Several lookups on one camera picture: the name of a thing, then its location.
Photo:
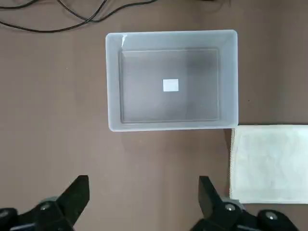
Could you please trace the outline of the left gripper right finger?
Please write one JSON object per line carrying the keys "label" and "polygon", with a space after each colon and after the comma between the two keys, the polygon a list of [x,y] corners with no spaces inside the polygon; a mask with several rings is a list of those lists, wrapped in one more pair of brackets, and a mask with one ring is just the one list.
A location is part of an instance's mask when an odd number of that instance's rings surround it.
{"label": "left gripper right finger", "polygon": [[295,224],[283,213],[263,209],[256,216],[235,200],[223,200],[208,176],[200,176],[198,202],[203,218],[193,231],[297,231]]}

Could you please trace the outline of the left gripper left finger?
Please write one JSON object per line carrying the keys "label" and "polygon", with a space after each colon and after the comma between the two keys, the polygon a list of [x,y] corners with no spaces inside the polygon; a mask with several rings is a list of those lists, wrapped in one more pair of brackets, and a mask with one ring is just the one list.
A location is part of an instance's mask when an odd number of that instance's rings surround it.
{"label": "left gripper left finger", "polygon": [[73,231],[90,200],[87,175],[79,175],[57,198],[46,199],[19,214],[12,207],[0,209],[2,231]]}

